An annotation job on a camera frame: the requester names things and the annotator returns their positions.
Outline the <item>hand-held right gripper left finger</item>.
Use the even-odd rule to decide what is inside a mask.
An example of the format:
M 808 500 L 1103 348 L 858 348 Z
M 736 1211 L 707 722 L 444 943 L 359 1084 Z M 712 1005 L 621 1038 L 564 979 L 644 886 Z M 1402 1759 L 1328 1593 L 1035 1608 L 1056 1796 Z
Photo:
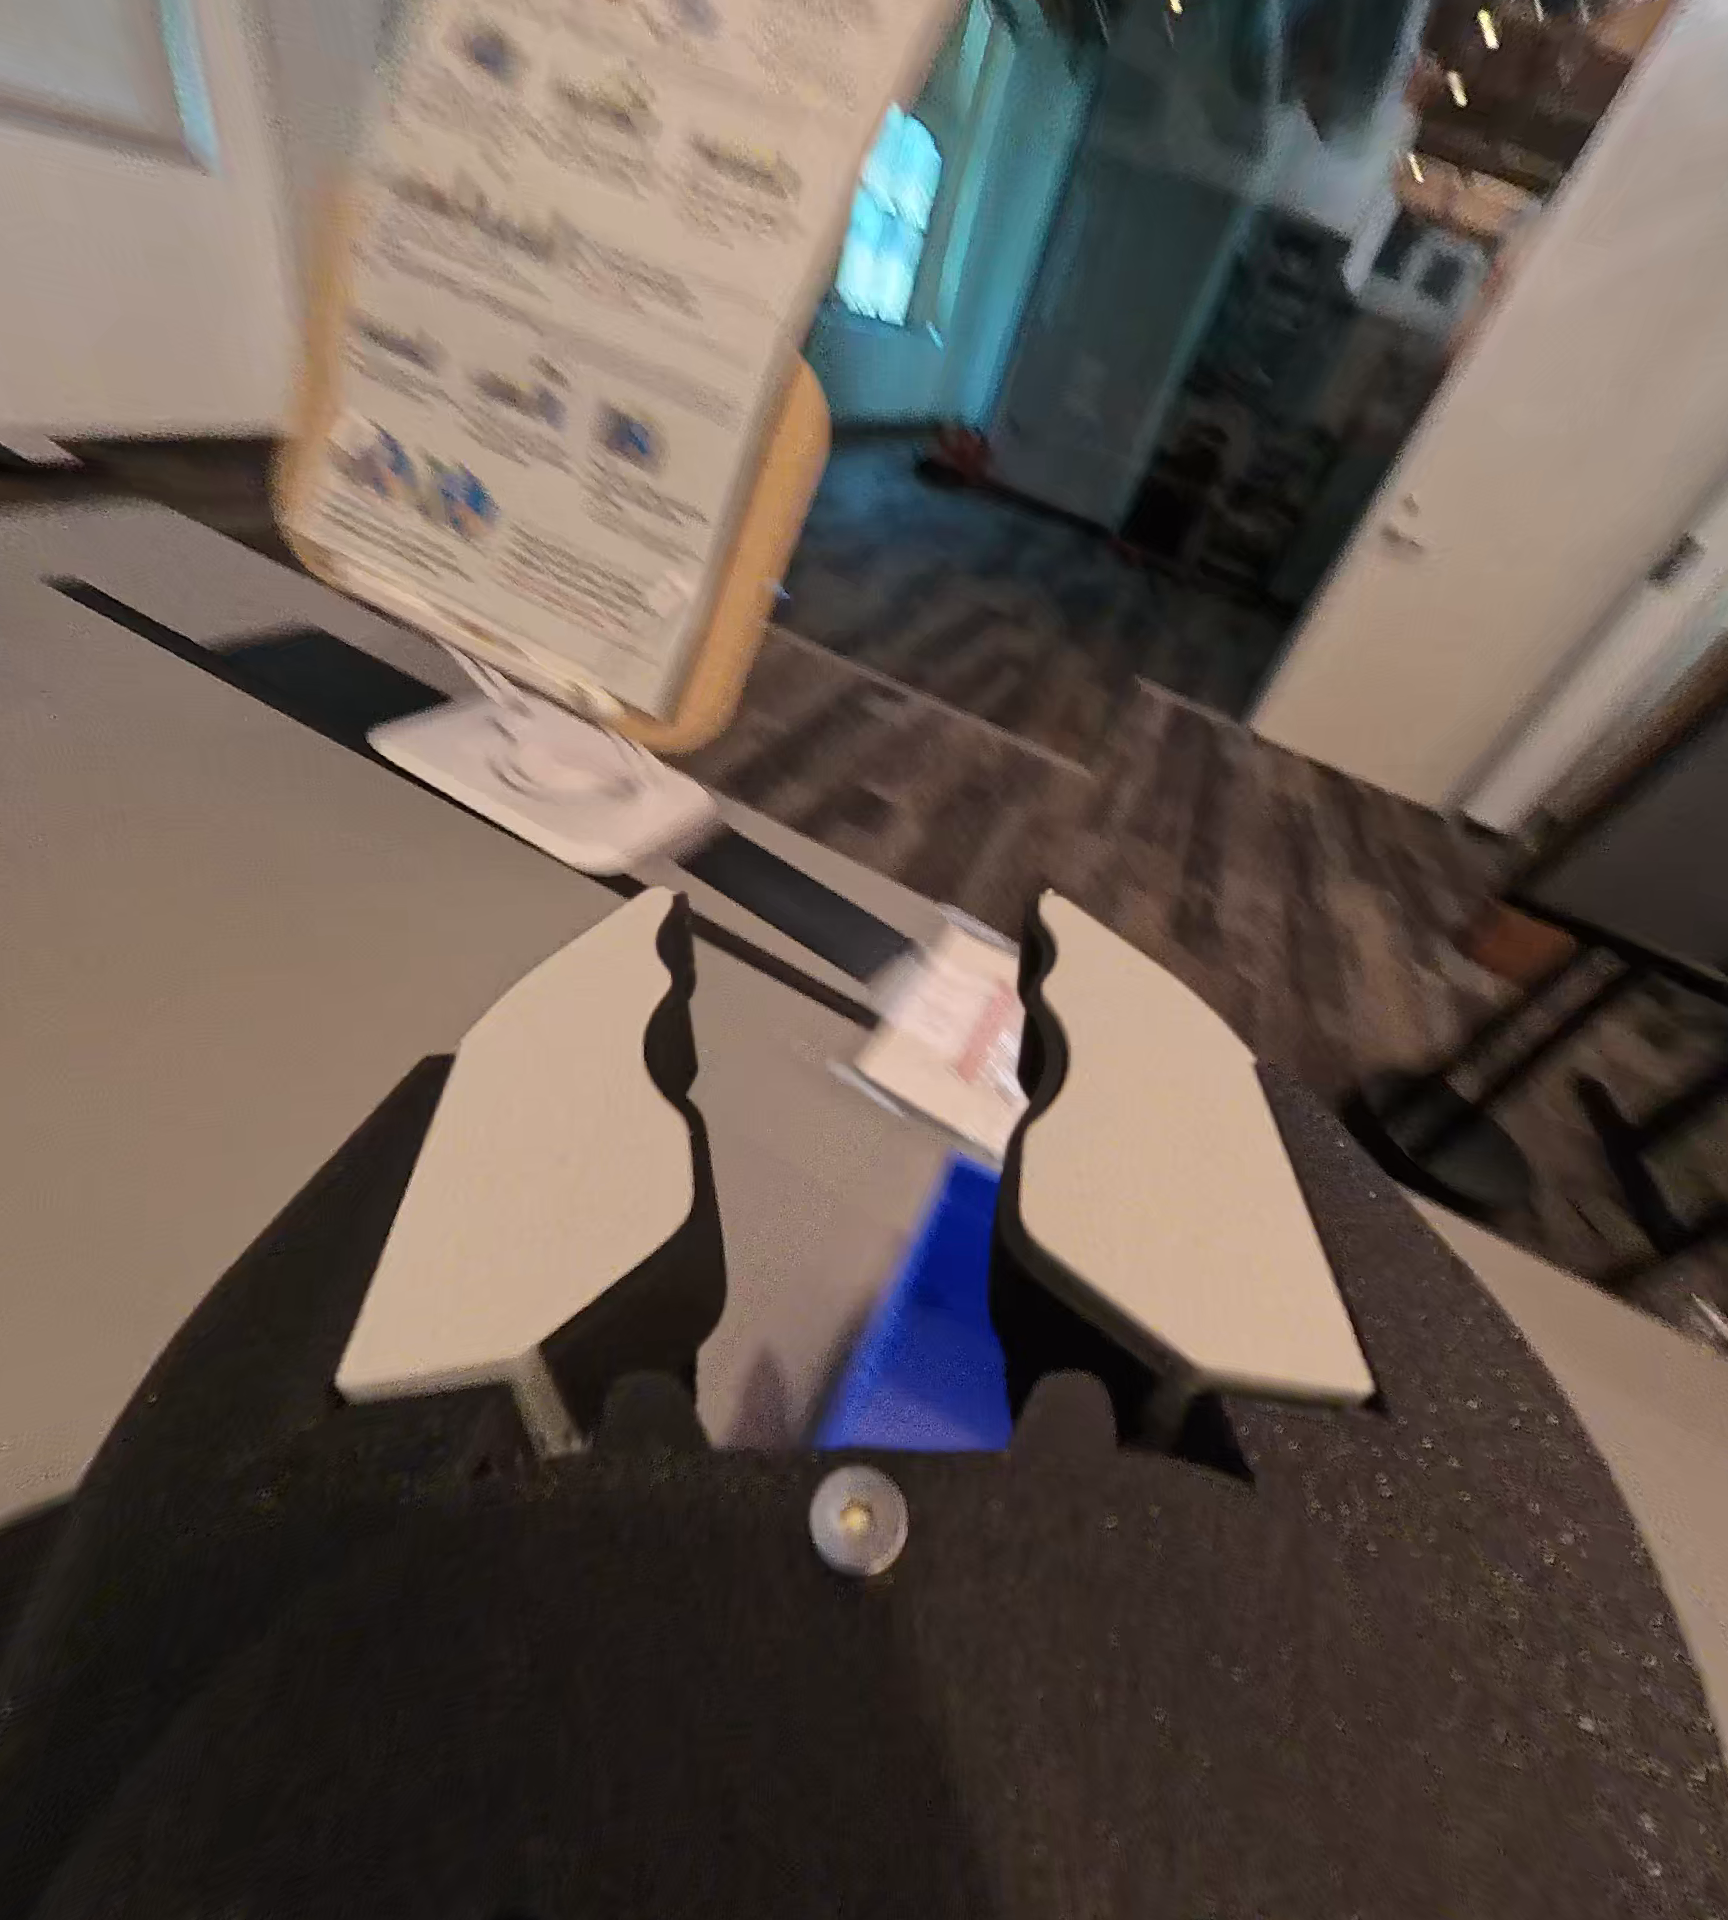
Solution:
M 691 992 L 688 903 L 652 886 L 469 1025 L 336 1358 L 344 1405 L 499 1389 L 568 1455 L 649 1380 L 652 1423 L 702 1440 L 727 1259 Z

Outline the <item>laminated paper sheet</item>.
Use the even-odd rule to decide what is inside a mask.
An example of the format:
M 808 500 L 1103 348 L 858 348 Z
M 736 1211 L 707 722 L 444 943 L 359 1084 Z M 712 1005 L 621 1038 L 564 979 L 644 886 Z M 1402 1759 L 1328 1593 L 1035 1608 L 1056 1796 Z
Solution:
M 1026 1110 L 1018 971 L 1009 937 L 945 910 L 936 935 L 891 968 L 880 1024 L 831 1062 L 835 1082 L 996 1168 Z

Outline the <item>white framed glass window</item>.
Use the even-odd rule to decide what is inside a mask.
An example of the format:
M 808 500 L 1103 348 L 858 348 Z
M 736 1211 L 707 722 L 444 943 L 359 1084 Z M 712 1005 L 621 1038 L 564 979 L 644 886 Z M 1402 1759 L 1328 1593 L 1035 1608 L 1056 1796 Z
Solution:
M 214 172 L 189 4 L 0 4 L 0 126 Z

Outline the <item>blue plastic bin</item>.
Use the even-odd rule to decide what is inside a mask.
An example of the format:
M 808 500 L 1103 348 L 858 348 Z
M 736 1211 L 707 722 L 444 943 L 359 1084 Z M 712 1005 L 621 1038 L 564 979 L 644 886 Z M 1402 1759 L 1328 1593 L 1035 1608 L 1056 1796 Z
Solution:
M 808 1433 L 816 1451 L 1008 1451 L 1013 1417 L 990 1312 L 996 1200 L 993 1164 L 949 1159 L 829 1389 Z

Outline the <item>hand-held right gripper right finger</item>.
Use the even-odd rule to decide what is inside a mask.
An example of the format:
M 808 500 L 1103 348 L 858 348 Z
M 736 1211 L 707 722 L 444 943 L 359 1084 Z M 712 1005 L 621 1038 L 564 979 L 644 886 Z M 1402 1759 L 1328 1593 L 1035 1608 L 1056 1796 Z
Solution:
M 1222 1405 L 1377 1412 L 1261 1054 L 1070 893 L 1023 932 L 1023 1092 L 990 1307 L 1013 1423 L 1056 1374 L 1117 1440 L 1219 1455 Z

